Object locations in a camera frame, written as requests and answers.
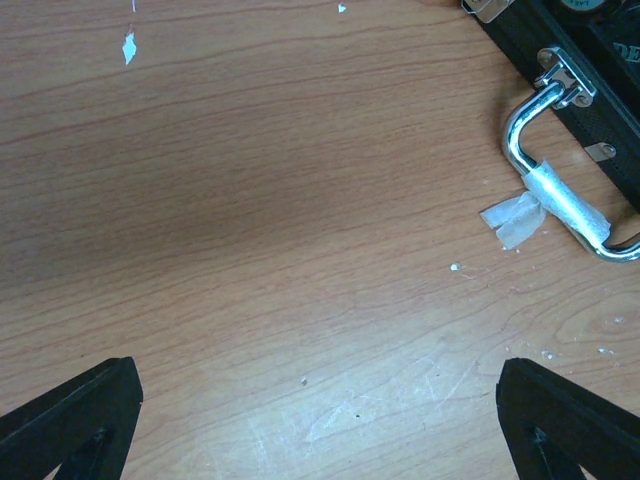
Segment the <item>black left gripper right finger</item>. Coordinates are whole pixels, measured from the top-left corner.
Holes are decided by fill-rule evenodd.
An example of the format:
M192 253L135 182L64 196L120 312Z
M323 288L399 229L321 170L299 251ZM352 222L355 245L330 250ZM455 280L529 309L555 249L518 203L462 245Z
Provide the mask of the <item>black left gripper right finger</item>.
M639 477L639 418L530 359L504 363L496 406L521 479Z

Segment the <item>black poker set case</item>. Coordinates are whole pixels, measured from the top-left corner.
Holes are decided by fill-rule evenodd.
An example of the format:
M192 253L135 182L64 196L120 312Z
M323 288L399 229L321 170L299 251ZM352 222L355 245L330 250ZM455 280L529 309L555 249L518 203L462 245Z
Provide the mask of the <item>black poker set case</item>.
M614 245L610 224L547 161L523 150L525 128L555 112L633 206L639 205L639 4L636 1L464 1L534 92L507 117L501 147L540 208L595 256L636 261L639 245Z

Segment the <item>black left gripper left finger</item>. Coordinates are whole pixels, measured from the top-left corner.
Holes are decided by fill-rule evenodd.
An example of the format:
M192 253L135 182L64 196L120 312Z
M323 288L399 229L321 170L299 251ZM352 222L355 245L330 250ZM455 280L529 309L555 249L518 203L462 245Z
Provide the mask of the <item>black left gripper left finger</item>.
M119 479L142 403L133 358L92 367L1 417L1 477Z

